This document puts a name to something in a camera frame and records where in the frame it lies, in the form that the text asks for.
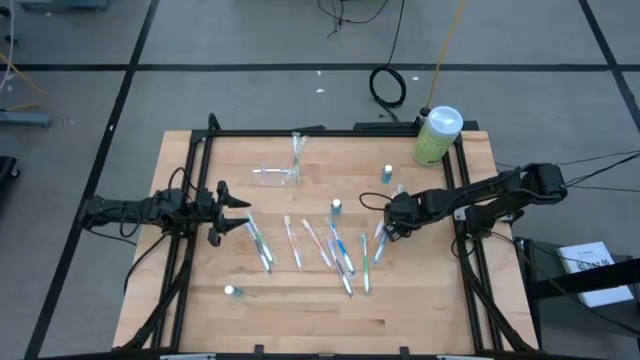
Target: wire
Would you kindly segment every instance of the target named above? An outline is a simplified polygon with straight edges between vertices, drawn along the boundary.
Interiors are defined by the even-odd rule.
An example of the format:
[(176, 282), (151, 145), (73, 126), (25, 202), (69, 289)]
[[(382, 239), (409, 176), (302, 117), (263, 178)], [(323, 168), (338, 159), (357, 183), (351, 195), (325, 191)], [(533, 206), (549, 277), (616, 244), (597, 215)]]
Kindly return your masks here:
[(452, 255), (453, 255), (453, 257), (455, 257), (456, 259), (466, 259), (466, 258), (468, 258), (469, 256), (471, 256), (471, 254), (473, 254), (473, 253), (476, 251), (476, 243), (475, 243), (475, 241), (474, 241), (474, 242), (473, 242), (473, 246), (471, 247), (471, 250), (469, 250), (466, 254), (464, 254), (464, 255), (456, 254), (456, 252), (453, 250), (453, 249), (454, 249), (453, 245), (455, 245), (455, 244), (457, 243), (457, 240), (458, 240), (458, 239), (455, 239), (455, 238), (454, 238), (454, 239), (453, 239), (453, 241), (451, 242), (451, 254), (452, 254)]
[(318, 8), (320, 8), (320, 10), (322, 10), (322, 12), (324, 12), (325, 14), (331, 16), (332, 18), (338, 20), (338, 21), (343, 21), (349, 24), (366, 24), (369, 23), (371, 21), (373, 21), (373, 19), (375, 19), (376, 17), (378, 17), (378, 15), (380, 15), (380, 13), (382, 12), (382, 10), (384, 10), (385, 6), (387, 6), (387, 3), (389, 2), (389, 0), (384, 0), (384, 3), (382, 3), (382, 6), (380, 6), (380, 9), (378, 9), (378, 11), (376, 11), (376, 13), (369, 18), (368, 20), (364, 20), (364, 21), (355, 21), (355, 20), (349, 20), (349, 19), (344, 19), (342, 18), (342, 14), (340, 15), (340, 17), (337, 17), (335, 14), (332, 14), (330, 12), (328, 12), (327, 10), (325, 10), (322, 7), (322, 4), (320, 4), (320, 0), (316, 0), (316, 3), (318, 5)]
[(384, 211), (384, 208), (375, 208), (373, 206), (369, 206), (367, 204), (364, 203), (364, 201), (362, 200), (362, 198), (364, 196), (379, 196), (381, 198), (387, 199), (389, 201), (393, 201), (392, 198), (390, 198), (387, 195), (384, 194), (380, 194), (380, 193), (375, 193), (375, 192), (363, 192), (362, 194), (360, 194), (360, 196), (358, 197), (358, 199), (360, 200), (360, 204), (362, 204), (362, 206), (364, 206), (365, 208), (369, 209), (369, 210), (375, 210), (375, 211)]
[[(611, 154), (607, 154), (607, 155), (594, 156), (594, 157), (590, 157), (590, 158), (586, 158), (586, 159), (555, 163), (554, 165), (567, 166), (567, 165), (573, 165), (573, 164), (578, 164), (578, 163), (583, 163), (583, 162), (589, 162), (589, 161), (594, 161), (594, 160), (605, 159), (605, 158), (608, 158), (608, 157), (613, 157), (613, 156), (618, 156), (618, 155), (629, 155), (629, 154), (636, 154), (636, 153), (640, 153), (640, 150), (615, 152), (615, 153), (611, 153)], [(495, 164), (496, 165), (500, 165), (500, 166), (504, 166), (504, 167), (510, 167), (510, 168), (516, 167), (515, 165), (499, 163), (499, 162), (495, 162)]]
[[(340, 1), (340, 18), (334, 21), (333, 30), (329, 33), (329, 35), (327, 35), (327, 39), (331, 39), (331, 36), (333, 36), (333, 34), (340, 31), (340, 28), (342, 27), (342, 16), (344, 15), (344, 2), (342, 0), (338, 0), (338, 1)], [(335, 0), (331, 0), (331, 7), (333, 8), (333, 13), (335, 14), (336, 13)]]
[(160, 245), (162, 240), (164, 240), (166, 237), (167, 237), (167, 235), (163, 234), (160, 237), (160, 239), (156, 240), (156, 242), (153, 243), (153, 245), (151, 245), (151, 247), (148, 248), (145, 252), (143, 252), (142, 255), (140, 255), (140, 257), (133, 263), (133, 265), (131, 265), (131, 268), (129, 268), (129, 271), (127, 272), (127, 276), (125, 276), (125, 278), (124, 278), (124, 292), (125, 293), (127, 292), (127, 286), (129, 285), (129, 278), (133, 274), (133, 271), (138, 267), (138, 265), (140, 265), (142, 260), (144, 260), (144, 258), (146, 258), (153, 251), (153, 249), (155, 249), (156, 247), (158, 247), (158, 245)]
[[(400, 15), (398, 16), (398, 25), (396, 26), (396, 34), (393, 38), (393, 46), (391, 47), (391, 54), (389, 54), (389, 60), (387, 60), (387, 63), (385, 65), (382, 65), (380, 67), (373, 69), (373, 71), (371, 72), (371, 75), (369, 75), (369, 92), (371, 92), (371, 96), (373, 96), (373, 100), (375, 100), (375, 102), (377, 102), (378, 105), (380, 105), (389, 114), (389, 116), (391, 116), (391, 119), (393, 119), (393, 121), (395, 122), (399, 122), (400, 120), (398, 119), (396, 114), (394, 114), (389, 109), (397, 109), (400, 106), (402, 106), (402, 104), (404, 103), (404, 100), (407, 97), (407, 84), (402, 78), (402, 75), (400, 75), (397, 71), (390, 68), (389, 65), (391, 64), (391, 60), (393, 59), (393, 54), (395, 54), (396, 52), (396, 44), (398, 43), (398, 34), (400, 34), (400, 26), (402, 25), (402, 15), (404, 14), (404, 4), (405, 4), (405, 0), (402, 0), (402, 5), (400, 6)], [(376, 76), (378, 75), (378, 73), (380, 72), (388, 73), (396, 80), (398, 85), (400, 85), (400, 97), (398, 98), (398, 100), (386, 101), (382, 99), (380, 96), (378, 96), (378, 93), (376, 92), (376, 89), (373, 86), (373, 82)]]
[(635, 336), (640, 336), (640, 330), (634, 329), (631, 326), (628, 326), (626, 324), (623, 324), (615, 319), (611, 319), (608, 316), (602, 315), (601, 313), (593, 310), (592, 308), (584, 305), (580, 300), (576, 299), (575, 297), (573, 297), (571, 294), (569, 294), (565, 289), (562, 288), (562, 286), (560, 286), (555, 280), (553, 280), (549, 275), (545, 274), (542, 270), (540, 270), (539, 267), (533, 265), (531, 263), (531, 260), (529, 260), (527, 258), (527, 256), (524, 254), (524, 251), (509, 237), (502, 235), (500, 233), (497, 233), (495, 231), (491, 231), (492, 234), (497, 235), (498, 237), (501, 237), (504, 240), (509, 241), (510, 243), (513, 244), (513, 246), (516, 248), (516, 251), (520, 253), (521, 258), (527, 263), (527, 265), (529, 265), (529, 267), (533, 268), (535, 271), (537, 271), (539, 274), (541, 274), (547, 281), (549, 281), (549, 283), (556, 288), (556, 290), (558, 290), (563, 296), (571, 299), (571, 301), (573, 301), (574, 303), (578, 304), (582, 309), (587, 310), (588, 312), (592, 313), (593, 315), (599, 317), (600, 319), (618, 326), (632, 334), (634, 334)]
[(198, 191), (198, 188), (193, 186), (193, 184), (191, 183), (191, 176), (189, 176), (189, 174), (187, 174), (187, 170), (185, 168), (183, 168), (182, 166), (173, 170), (173, 172), (171, 173), (171, 176), (169, 176), (169, 184), (167, 185), (167, 195), (168, 195), (168, 200), (171, 201), (171, 186), (173, 186), (173, 178), (176, 176), (177, 173), (179, 173), (180, 171), (182, 171), (184, 173), (184, 176), (187, 178), (187, 184), (189, 184), (189, 186), (195, 190), (196, 192)]
[(440, 50), (440, 55), (438, 56), (438, 62), (436, 63), (436, 70), (435, 70), (435, 73), (433, 74), (433, 81), (431, 82), (431, 91), (429, 91), (429, 98), (427, 99), (427, 109), (430, 109), (431, 100), (433, 98), (434, 92), (436, 91), (436, 83), (438, 82), (438, 75), (440, 75), (440, 65), (444, 61), (444, 55), (447, 53), (447, 48), (449, 47), (451, 38), (453, 38), (453, 33), (456, 31), (456, 27), (458, 27), (458, 23), (460, 22), (460, 15), (462, 14), (463, 9), (464, 9), (464, 0), (460, 0), (460, 6), (458, 6), (456, 15), (453, 18), (453, 23), (451, 24), (451, 29), (449, 29), (449, 35), (447, 35), (447, 40), (444, 42), (444, 45), (442, 46), (442, 50)]
[(504, 167), (509, 167), (509, 168), (514, 168), (514, 167), (516, 167), (515, 165), (510, 165), (510, 164), (505, 164), (505, 163), (499, 163), (499, 162), (496, 162), (495, 164), (496, 164), (496, 165), (498, 165), (498, 166), (504, 166)]
[(14, 38), (16, 13), (13, 11), (13, 0), (9, 0), (9, 12), (11, 13), (11, 16), (10, 16), (11, 18), (9, 19), (9, 22), (10, 22), (9, 36), (11, 37), (9, 39), (10, 40), (9, 41), (9, 59), (7, 60), (7, 70), (4, 71), (4, 76), (2, 77), (2, 83), (0, 83), (0, 91), (4, 89), (4, 84), (9, 79), (9, 72), (11, 70), (11, 61), (13, 60), (13, 45), (16, 42)]
[[(135, 211), (138, 214), (138, 220), (136, 221), (136, 224), (133, 227), (133, 230), (131, 230), (131, 232), (129, 232), (128, 234), (124, 233), (124, 224), (125, 224), (125, 219), (127, 218), (127, 215), (129, 215), (129, 213), (131, 211)], [(124, 214), (122, 214), (122, 218), (120, 219), (120, 227), (118, 229), (118, 231), (120, 232), (120, 236), (122, 236), (123, 238), (130, 238), (133, 236), (133, 234), (135, 234), (136, 231), (138, 231), (138, 228), (140, 228), (140, 224), (142, 223), (142, 213), (140, 212), (140, 210), (136, 209), (136, 208), (128, 208), (127, 211), (124, 212)]]
[(575, 189), (586, 189), (586, 190), (607, 190), (607, 191), (621, 191), (621, 192), (637, 192), (637, 193), (640, 193), (640, 190), (636, 190), (636, 189), (608, 188), (608, 187), (602, 187), (602, 186), (578, 186), (578, 185), (573, 185), (571, 187), (575, 188)]
[(559, 165), (559, 166), (572, 165), (572, 164), (577, 164), (577, 163), (581, 163), (581, 162), (587, 162), (587, 161), (593, 161), (593, 160), (604, 159), (604, 158), (608, 158), (608, 157), (612, 157), (612, 156), (617, 156), (617, 155), (629, 155), (629, 154), (634, 154), (634, 153), (640, 153), (640, 150), (617, 152), (617, 153), (612, 153), (612, 154), (608, 154), (608, 155), (595, 156), (595, 157), (587, 158), (587, 159), (581, 159), (581, 160), (569, 161), (569, 162), (564, 162), (564, 163), (557, 163), (556, 165)]
[(584, 176), (579, 176), (577, 178), (573, 178), (573, 179), (571, 179), (571, 180), (566, 182), (567, 187), (571, 187), (571, 186), (574, 186), (576, 184), (579, 184), (579, 183), (581, 183), (583, 181), (586, 181), (586, 180), (588, 180), (588, 179), (590, 179), (590, 178), (592, 178), (592, 177), (594, 177), (596, 175), (602, 174), (605, 171), (613, 169), (614, 167), (616, 167), (618, 165), (624, 164), (626, 162), (629, 162), (629, 161), (631, 161), (633, 159), (637, 159), (639, 157), (640, 157), (640, 153), (637, 153), (635, 155), (628, 156), (628, 157), (626, 157), (626, 158), (624, 158), (624, 159), (622, 159), (622, 160), (620, 160), (618, 162), (615, 162), (615, 163), (613, 163), (613, 164), (611, 164), (609, 166), (606, 166), (606, 167), (603, 167), (601, 169), (598, 169), (598, 170), (596, 170), (596, 171), (594, 171), (594, 172), (592, 172), (592, 173), (590, 173), (588, 175), (584, 175)]
[(41, 107), (46, 101), (46, 92), (44, 90), (42, 90), (38, 85), (36, 85), (27, 75), (23, 74), (22, 71), (18, 70), (18, 68), (15, 67), (15, 65), (13, 65), (11, 63), (11, 61), (9, 59), (7, 59), (6, 56), (4, 56), (3, 53), (0, 52), (0, 59), (2, 59), (5, 63), (7, 63), (8, 67), (11, 67), (11, 69), (13, 69), (13, 71), (18, 74), (18, 76), (20, 76), (20, 78), (22, 78), (22, 80), (26, 81), (27, 84), (29, 84), (31, 86), (31, 88), (33, 88), (42, 98), (42, 102), (39, 103), (31, 103), (31, 104), (22, 104), (22, 105), (17, 105), (14, 107), (11, 107), (9, 109), (7, 109), (8, 111), (18, 111), (18, 110), (27, 110), (27, 109), (31, 109), (31, 108), (37, 108), (37, 107)]
[(529, 241), (529, 245), (531, 245), (531, 246), (533, 246), (534, 248), (536, 248), (536, 249), (538, 249), (538, 250), (542, 251), (543, 253), (545, 253), (545, 254), (547, 254), (547, 255), (550, 255), (550, 256), (553, 256), (553, 257), (555, 257), (555, 258), (563, 259), (563, 260), (568, 260), (568, 261), (579, 262), (579, 263), (583, 263), (583, 264), (589, 264), (589, 265), (593, 265), (593, 266), (595, 266), (595, 265), (596, 265), (596, 264), (591, 263), (591, 262), (588, 262), (588, 261), (583, 261), (583, 260), (578, 260), (578, 259), (572, 259), (572, 258), (568, 258), (568, 257), (564, 257), (564, 256), (561, 256), (561, 255), (558, 255), (558, 254), (552, 253), (551, 251), (546, 250), (545, 248), (541, 247), (540, 245), (537, 245), (537, 244), (535, 243), (535, 241), (533, 241), (533, 240), (531, 240), (531, 239), (527, 239), (527, 240)]
[(86, 230), (88, 232), (92, 233), (93, 235), (98, 235), (98, 236), (101, 236), (101, 237), (104, 237), (104, 238), (107, 238), (107, 239), (116, 240), (116, 241), (122, 241), (122, 242), (125, 242), (125, 243), (133, 245), (133, 246), (138, 246), (133, 241), (130, 241), (130, 240), (127, 240), (127, 239), (123, 239), (123, 238), (119, 238), (119, 237), (111, 236), (111, 235), (107, 235), (107, 234), (101, 234), (101, 233), (95, 232), (95, 231), (93, 231), (91, 229), (86, 229)]

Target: label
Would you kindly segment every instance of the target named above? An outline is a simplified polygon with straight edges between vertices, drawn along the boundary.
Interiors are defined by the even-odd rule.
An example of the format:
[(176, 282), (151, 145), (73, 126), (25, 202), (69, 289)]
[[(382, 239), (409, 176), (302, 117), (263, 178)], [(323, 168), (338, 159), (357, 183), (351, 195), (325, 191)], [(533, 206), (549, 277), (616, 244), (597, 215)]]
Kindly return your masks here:
[(440, 137), (437, 133), (434, 133), (428, 124), (424, 124), (420, 129), (420, 134), (418, 134), (418, 141), (413, 150), (413, 158), (420, 165), (433, 165), (442, 159), (454, 139), (455, 137)]

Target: coiled black cable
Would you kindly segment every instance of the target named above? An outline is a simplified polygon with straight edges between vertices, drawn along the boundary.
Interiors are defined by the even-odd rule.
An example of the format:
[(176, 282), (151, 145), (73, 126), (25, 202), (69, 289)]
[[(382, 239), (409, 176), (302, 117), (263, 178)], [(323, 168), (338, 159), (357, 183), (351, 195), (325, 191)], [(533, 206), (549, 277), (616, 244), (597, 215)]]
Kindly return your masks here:
[[(393, 59), (393, 54), (396, 51), (396, 43), (398, 42), (398, 34), (400, 33), (400, 25), (402, 25), (402, 15), (404, 13), (404, 3), (405, 0), (402, 0), (402, 5), (400, 6), (400, 16), (398, 17), (398, 26), (396, 27), (396, 35), (393, 39), (393, 47), (391, 48), (391, 54), (389, 55), (389, 60), (385, 65), (377, 67), (373, 69), (371, 75), (369, 75), (369, 91), (371, 92), (371, 96), (373, 96), (373, 100), (375, 100), (388, 114), (391, 116), (393, 121), (398, 122), (398, 117), (389, 109), (397, 109), (404, 103), (405, 98), (407, 97), (407, 84), (405, 83), (402, 75), (400, 75), (397, 71), (393, 70), (389, 65), (391, 64), (391, 60)], [(386, 72), (391, 75), (398, 85), (400, 85), (400, 98), (396, 101), (386, 101), (378, 96), (375, 87), (373, 86), (373, 81), (376, 76), (380, 72)]]

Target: yellow cable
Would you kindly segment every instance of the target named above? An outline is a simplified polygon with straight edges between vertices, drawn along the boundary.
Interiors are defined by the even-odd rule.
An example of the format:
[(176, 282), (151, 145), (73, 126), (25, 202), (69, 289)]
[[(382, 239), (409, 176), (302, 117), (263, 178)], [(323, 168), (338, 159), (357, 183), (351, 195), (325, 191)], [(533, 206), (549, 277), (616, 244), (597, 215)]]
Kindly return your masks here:
[(449, 30), (449, 35), (447, 36), (447, 41), (444, 42), (442, 46), (442, 50), (440, 50), (440, 56), (438, 56), (438, 62), (436, 63), (436, 71), (433, 74), (433, 81), (431, 82), (431, 91), (429, 92), (429, 99), (427, 100), (427, 109), (431, 109), (431, 99), (433, 98), (433, 93), (436, 90), (436, 82), (438, 81), (438, 75), (440, 74), (440, 64), (444, 61), (444, 54), (447, 52), (447, 48), (449, 47), (449, 43), (451, 42), (451, 38), (453, 37), (453, 33), (456, 31), (456, 27), (458, 26), (458, 22), (460, 22), (460, 15), (462, 14), (462, 9), (464, 9), (464, 0), (460, 0), (460, 6), (458, 7), (458, 11), (456, 11), (456, 16), (453, 18), (453, 24), (451, 24), (451, 29)]
[[(36, 85), (27, 75), (23, 74), (22, 71), (18, 70), (18, 68), (15, 67), (15, 65), (13, 65), (12, 63), (9, 62), (9, 59), (7, 59), (6, 56), (4, 56), (3, 53), (0, 52), (0, 58), (7, 63), (7, 65), (9, 65), (11, 67), (11, 69), (13, 69), (13, 71), (18, 74), (18, 76), (20, 76), (24, 81), (27, 82), (27, 84), (29, 84), (38, 94), (40, 94), (43, 97), (44, 100), (44, 95), (46, 94), (46, 92), (44, 90), (42, 90), (38, 85)], [(44, 101), (42, 103), (31, 103), (31, 104), (22, 104), (22, 105), (17, 105), (14, 107), (11, 107), (9, 109), (7, 109), (7, 111), (18, 111), (18, 110), (27, 110), (27, 109), (33, 109), (33, 108), (37, 108), (42, 106), (44, 103)]]
[(29, 110), (29, 109), (39, 108), (41, 106), (42, 106), (41, 103), (23, 104), (23, 105), (10, 107), (9, 109), (7, 109), (7, 111)]
[(22, 71), (18, 70), (12, 63), (9, 62), (9, 59), (7, 59), (6, 56), (4, 56), (3, 53), (0, 52), (0, 58), (2, 58), (2, 60), (4, 60), (5, 63), (7, 63), (9, 66), (11, 66), (11, 68), (13, 69), (13, 71), (18, 74), (18, 76), (20, 76), (24, 81), (26, 81), (29, 85), (31, 85), (32, 88), (34, 88), (37, 92), (44, 94), (45, 91), (40, 89), (40, 87), (38, 87), (38, 85), (36, 85), (33, 81), (31, 81), (31, 79), (29, 79), (29, 77), (25, 74), (22, 73)]

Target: white bottle cap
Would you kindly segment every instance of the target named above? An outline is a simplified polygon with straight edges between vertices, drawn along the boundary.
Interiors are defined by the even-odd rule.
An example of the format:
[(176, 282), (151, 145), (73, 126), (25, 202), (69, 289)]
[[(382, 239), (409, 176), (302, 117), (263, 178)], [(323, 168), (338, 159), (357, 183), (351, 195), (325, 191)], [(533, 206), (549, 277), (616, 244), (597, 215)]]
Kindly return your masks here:
[(458, 110), (450, 106), (437, 106), (427, 116), (427, 121), (432, 129), (441, 136), (458, 136), (464, 119)]

